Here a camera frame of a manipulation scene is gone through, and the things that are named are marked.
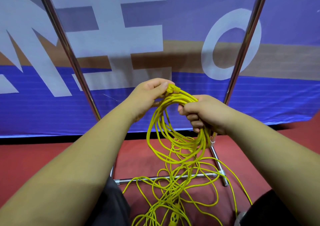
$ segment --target red floor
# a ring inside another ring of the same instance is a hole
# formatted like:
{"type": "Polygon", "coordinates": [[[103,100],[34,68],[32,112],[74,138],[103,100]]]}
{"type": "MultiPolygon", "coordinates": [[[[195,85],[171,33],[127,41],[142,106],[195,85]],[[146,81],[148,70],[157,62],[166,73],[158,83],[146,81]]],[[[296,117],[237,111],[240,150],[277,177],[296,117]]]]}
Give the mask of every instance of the red floor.
{"type": "MultiPolygon", "coordinates": [[[[320,112],[308,122],[294,123],[290,129],[279,132],[320,153],[320,112]]],[[[155,148],[158,148],[157,140],[153,140],[152,143],[155,148]]],[[[69,145],[70,143],[0,146],[0,206],[41,167],[69,145]]],[[[215,148],[219,159],[235,172],[253,201],[270,189],[270,186],[229,137],[218,136],[215,148]]],[[[164,163],[152,153],[145,140],[129,140],[125,141],[121,147],[114,177],[125,179],[135,176],[156,176],[158,169],[163,167],[164,163]]],[[[246,196],[229,172],[227,175],[235,191],[238,210],[247,210],[250,205],[246,196]]],[[[234,205],[230,188],[224,188],[220,180],[215,185],[218,189],[219,202],[216,206],[205,210],[217,216],[223,225],[233,225],[234,205]]],[[[155,202],[152,200],[154,197],[150,186],[141,185],[141,187],[151,203],[155,202]]],[[[194,200],[203,203],[210,203],[216,199],[213,188],[210,186],[193,188],[190,194],[194,200]]],[[[125,197],[131,206],[131,217],[147,211],[148,205],[134,184],[129,186],[125,197]]],[[[193,205],[187,205],[186,210],[192,225],[218,225],[216,220],[204,216],[193,205]]]]}

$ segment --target right hand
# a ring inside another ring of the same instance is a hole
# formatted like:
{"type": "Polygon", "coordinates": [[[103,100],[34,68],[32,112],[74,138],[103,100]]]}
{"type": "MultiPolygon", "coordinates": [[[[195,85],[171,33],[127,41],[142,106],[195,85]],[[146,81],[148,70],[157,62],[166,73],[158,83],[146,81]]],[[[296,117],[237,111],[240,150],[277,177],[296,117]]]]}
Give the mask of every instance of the right hand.
{"type": "Polygon", "coordinates": [[[178,106],[180,115],[184,115],[198,133],[204,122],[209,124],[212,131],[226,135],[239,113],[210,95],[194,95],[198,102],[178,106]]]}

